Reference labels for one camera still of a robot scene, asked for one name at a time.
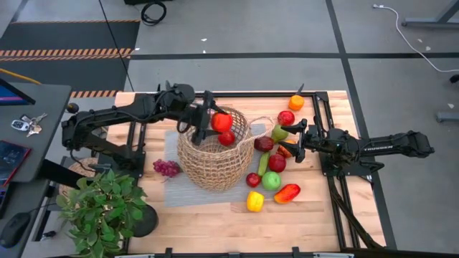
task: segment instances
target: green cucumber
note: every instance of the green cucumber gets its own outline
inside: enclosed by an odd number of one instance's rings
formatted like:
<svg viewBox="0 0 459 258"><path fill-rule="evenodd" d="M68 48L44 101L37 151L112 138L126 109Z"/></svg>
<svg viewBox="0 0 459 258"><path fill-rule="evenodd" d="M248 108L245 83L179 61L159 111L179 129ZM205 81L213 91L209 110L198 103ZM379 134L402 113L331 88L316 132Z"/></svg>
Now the green cucumber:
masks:
<svg viewBox="0 0 459 258"><path fill-rule="evenodd" d="M270 159L270 152L263 153L260 158L260 165L258 166L258 175L263 176L268 167L268 160Z"/></svg>

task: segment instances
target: computer mouse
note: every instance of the computer mouse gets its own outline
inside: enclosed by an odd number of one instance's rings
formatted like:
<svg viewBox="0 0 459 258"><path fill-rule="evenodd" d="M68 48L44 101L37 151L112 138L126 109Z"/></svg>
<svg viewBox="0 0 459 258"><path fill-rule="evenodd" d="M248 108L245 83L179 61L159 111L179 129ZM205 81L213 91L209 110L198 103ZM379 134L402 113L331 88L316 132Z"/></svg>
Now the computer mouse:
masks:
<svg viewBox="0 0 459 258"><path fill-rule="evenodd" d="M0 246L4 248L14 247L22 235L30 221L30 214L22 212L14 215L5 225L0 234Z"/></svg>

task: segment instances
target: green fruit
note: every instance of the green fruit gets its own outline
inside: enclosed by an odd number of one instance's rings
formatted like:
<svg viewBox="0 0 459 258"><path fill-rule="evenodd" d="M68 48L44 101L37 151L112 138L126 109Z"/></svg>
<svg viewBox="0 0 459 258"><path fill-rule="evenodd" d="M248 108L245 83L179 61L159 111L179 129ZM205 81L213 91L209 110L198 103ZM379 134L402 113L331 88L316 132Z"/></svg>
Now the green fruit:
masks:
<svg viewBox="0 0 459 258"><path fill-rule="evenodd" d="M268 160L270 158L270 153L263 153L260 158L260 165L258 166L258 175L263 176L266 172L266 168L268 167Z"/></svg>
<svg viewBox="0 0 459 258"><path fill-rule="evenodd" d="M276 172L268 171L261 178L261 183L266 190L278 190L280 187L280 176Z"/></svg>
<svg viewBox="0 0 459 258"><path fill-rule="evenodd" d="M280 128L280 125L275 125L273 132L271 133L271 138L274 140L275 143L277 143L279 140L287 138L287 136L287 131L282 130L282 128Z"/></svg>

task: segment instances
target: green apple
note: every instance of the green apple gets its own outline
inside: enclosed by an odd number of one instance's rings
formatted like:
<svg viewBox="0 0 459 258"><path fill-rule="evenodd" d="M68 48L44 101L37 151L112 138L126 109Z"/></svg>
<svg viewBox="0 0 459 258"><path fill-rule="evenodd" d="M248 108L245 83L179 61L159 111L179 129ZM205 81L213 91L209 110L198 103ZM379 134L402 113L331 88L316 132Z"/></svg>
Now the green apple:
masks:
<svg viewBox="0 0 459 258"><path fill-rule="evenodd" d="M275 125L273 132L271 133L271 138L277 143L279 140L283 140L288 137L288 132L286 130L282 130L280 125Z"/></svg>
<svg viewBox="0 0 459 258"><path fill-rule="evenodd" d="M261 178L261 182L266 190L278 190L280 187L280 176L276 172L268 171Z"/></svg>

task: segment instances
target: potted plant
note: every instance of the potted plant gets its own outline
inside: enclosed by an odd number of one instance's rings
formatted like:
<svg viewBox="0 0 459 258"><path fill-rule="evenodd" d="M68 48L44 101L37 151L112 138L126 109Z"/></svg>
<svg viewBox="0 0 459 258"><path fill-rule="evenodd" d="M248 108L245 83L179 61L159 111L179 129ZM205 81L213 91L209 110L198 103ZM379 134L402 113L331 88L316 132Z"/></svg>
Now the potted plant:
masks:
<svg viewBox="0 0 459 258"><path fill-rule="evenodd" d="M69 237L78 257L112 257L121 253L121 240L143 237L156 228L156 212L142 200L146 194L133 182L134 178L110 170L81 178L79 190L69 191L67 198L57 197L61 217L73 225Z"/></svg>

